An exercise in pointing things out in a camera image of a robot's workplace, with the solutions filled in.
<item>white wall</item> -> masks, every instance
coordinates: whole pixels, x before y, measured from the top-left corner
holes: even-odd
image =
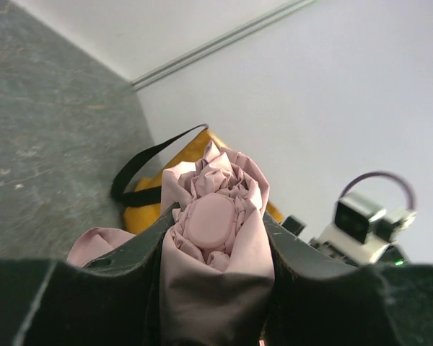
[[[14,0],[133,80],[287,0]]]
[[[139,98],[156,142],[206,121],[251,155],[273,202],[307,223],[306,239],[355,176],[402,174],[419,215],[401,243],[413,261],[433,262],[433,0],[317,1]],[[358,190],[389,208],[403,202],[389,182]]]

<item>gray floor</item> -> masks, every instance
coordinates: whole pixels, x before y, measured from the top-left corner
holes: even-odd
[[[110,182],[150,145],[126,81],[0,0],[0,257],[62,258],[87,229],[119,226]]]

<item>black strap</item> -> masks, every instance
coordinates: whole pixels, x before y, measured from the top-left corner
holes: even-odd
[[[133,179],[134,175],[154,156],[159,152],[167,148],[170,144],[180,139],[184,135],[187,135],[191,131],[197,128],[209,128],[207,124],[200,124],[194,128],[191,128],[179,135],[165,141],[164,143],[157,144],[141,153],[135,155],[115,176],[113,185],[110,188],[110,196],[116,202],[122,203],[126,207],[144,207],[145,205],[151,205],[160,203],[160,193],[162,187],[151,187],[150,189],[136,191],[136,192],[124,192],[129,182]]]

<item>metal strip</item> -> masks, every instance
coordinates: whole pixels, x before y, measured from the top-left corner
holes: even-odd
[[[268,12],[254,20],[237,27],[234,30],[227,32],[226,34],[202,45],[201,47],[194,49],[168,63],[144,74],[143,76],[134,79],[131,84],[136,91],[147,87],[148,85],[158,81],[173,72],[176,72],[191,63],[200,60],[209,54],[216,52],[227,45],[230,45],[264,27],[277,22],[278,20],[294,13],[298,9],[311,4],[314,0],[294,0],[289,1],[280,7],[277,7],[271,12]]]

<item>yellow bag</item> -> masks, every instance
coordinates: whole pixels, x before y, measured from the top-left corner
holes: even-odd
[[[205,127],[185,148],[180,151],[154,178],[142,178],[134,192],[123,191],[135,173],[155,154],[169,146],[172,142],[183,137],[185,134],[199,127]],[[164,169],[176,166],[182,161],[195,162],[202,158],[204,150],[209,141],[215,142],[219,148],[226,147],[225,144],[212,133],[207,125],[196,126],[170,140],[149,148],[137,154],[127,165],[122,168],[115,177],[111,189],[111,196],[124,204],[127,208],[123,214],[126,230],[133,234],[139,234],[150,227],[160,216],[160,185],[162,183],[162,172]],[[270,202],[266,207],[273,218],[281,222],[283,215]]]

